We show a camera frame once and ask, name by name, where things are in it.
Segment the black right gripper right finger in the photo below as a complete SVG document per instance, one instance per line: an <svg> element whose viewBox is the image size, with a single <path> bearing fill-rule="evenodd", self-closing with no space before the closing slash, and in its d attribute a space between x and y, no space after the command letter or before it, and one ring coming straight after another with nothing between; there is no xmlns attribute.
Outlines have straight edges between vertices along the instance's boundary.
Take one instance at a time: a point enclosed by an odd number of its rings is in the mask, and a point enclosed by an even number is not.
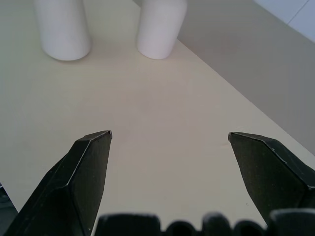
<svg viewBox="0 0 315 236"><path fill-rule="evenodd" d="M246 190L267 224L315 221L315 171L278 140L230 132L228 140Z"/></svg>

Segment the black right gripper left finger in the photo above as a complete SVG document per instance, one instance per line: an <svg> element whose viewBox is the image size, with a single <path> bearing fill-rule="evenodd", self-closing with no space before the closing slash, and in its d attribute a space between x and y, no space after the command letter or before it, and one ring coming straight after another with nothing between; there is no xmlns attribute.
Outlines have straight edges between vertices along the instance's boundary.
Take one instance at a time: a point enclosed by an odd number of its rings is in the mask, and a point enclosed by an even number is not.
<svg viewBox="0 0 315 236"><path fill-rule="evenodd" d="M111 131L75 141L43 177L6 236L89 236L103 196Z"/></svg>

